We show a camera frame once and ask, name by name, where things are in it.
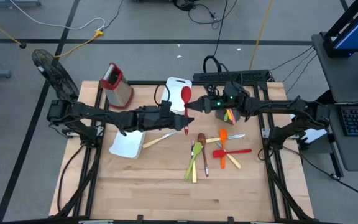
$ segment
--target box grater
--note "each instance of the box grater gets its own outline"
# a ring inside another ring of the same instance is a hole
[[[100,82],[110,106],[117,109],[128,107],[134,96],[134,89],[128,84],[121,69],[115,63],[110,63]]]

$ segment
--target red handle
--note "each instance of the red handle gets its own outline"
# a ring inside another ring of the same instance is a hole
[[[247,153],[252,152],[252,149],[242,149],[237,151],[226,151],[226,154],[235,154],[235,153]]]
[[[185,117],[187,118],[188,115],[187,115],[187,108],[185,108]],[[189,126],[185,126],[185,135],[187,135],[189,133]]]

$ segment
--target red spatula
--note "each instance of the red spatula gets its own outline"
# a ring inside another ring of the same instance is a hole
[[[181,89],[181,98],[183,100],[183,102],[188,103],[190,101],[191,98],[191,88],[188,86],[183,87],[183,89]],[[185,108],[185,117],[188,117],[187,115],[187,108]],[[189,133],[189,126],[186,125],[185,126],[185,134],[187,135]]]

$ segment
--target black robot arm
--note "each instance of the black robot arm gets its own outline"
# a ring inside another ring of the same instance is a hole
[[[212,110],[235,109],[246,118],[262,113],[294,114],[295,120],[284,126],[266,130],[268,146],[274,149],[282,149],[285,140],[307,129],[324,129],[329,125],[329,109],[317,102],[307,102],[300,99],[294,100],[259,100],[250,97],[249,93],[238,83],[227,82],[223,94],[211,90],[206,86],[207,95],[201,96],[194,102],[187,103],[186,108],[200,112],[210,113]]]
[[[70,131],[80,135],[81,142],[92,146],[96,142],[98,130],[86,126],[80,120],[92,119],[117,126],[120,132],[149,131],[155,129],[182,130],[194,118],[186,118],[170,111],[171,102],[162,101],[160,107],[142,106],[136,110],[113,112],[88,106],[84,103],[70,103],[65,100],[53,100],[50,105],[47,120],[50,125],[64,124]]]

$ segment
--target wooden tabletop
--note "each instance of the wooden tabletop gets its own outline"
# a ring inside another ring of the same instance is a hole
[[[93,106],[97,87],[98,82],[83,82],[78,101]],[[133,87],[135,95],[128,110],[143,105],[154,105],[155,86]],[[247,89],[251,94],[254,92],[252,88]],[[158,100],[161,98],[162,90],[161,87],[157,93]],[[191,90],[192,101],[205,95],[202,86],[193,86]],[[286,100],[282,83],[269,83],[268,92],[272,100]],[[195,118],[189,125],[189,135],[185,136],[183,131],[176,133],[156,145],[143,149],[136,160],[110,154],[109,148],[113,144],[117,128],[107,125],[91,218],[134,220],[137,215],[142,214],[145,220],[224,221],[228,216],[233,216],[236,221],[274,220],[265,164],[257,158],[257,153],[262,148],[257,117],[252,117],[246,123],[242,118],[232,126],[217,120],[214,113],[204,114],[189,110],[189,116]],[[287,114],[274,114],[273,118],[276,126],[284,126],[291,121],[290,115]],[[264,120],[268,127],[267,117]],[[229,135],[246,134],[244,138],[226,142],[227,150],[253,150],[251,153],[234,155],[242,168],[235,168],[230,160],[226,159],[226,168],[221,170],[220,160],[212,158],[212,151],[218,147],[215,143],[209,143],[206,145],[209,177],[204,174],[202,156],[198,156],[198,183],[185,182],[183,176],[190,161],[191,141],[196,140],[198,133],[205,133],[207,138],[218,137],[218,132],[222,128],[227,129]],[[157,139],[170,131],[172,130],[148,131],[145,142]],[[60,173],[79,146],[78,138],[68,140]],[[298,150],[294,140],[287,140],[285,146]],[[61,206],[70,199],[78,186],[84,152],[85,150],[82,150],[72,160],[65,173]],[[313,217],[299,156],[288,151],[280,153],[288,191],[306,214]],[[50,209],[51,215],[57,213],[57,189],[58,184]],[[87,196],[88,189],[83,194],[80,214],[85,210]],[[278,201],[281,216],[284,217],[281,196],[278,196]]]

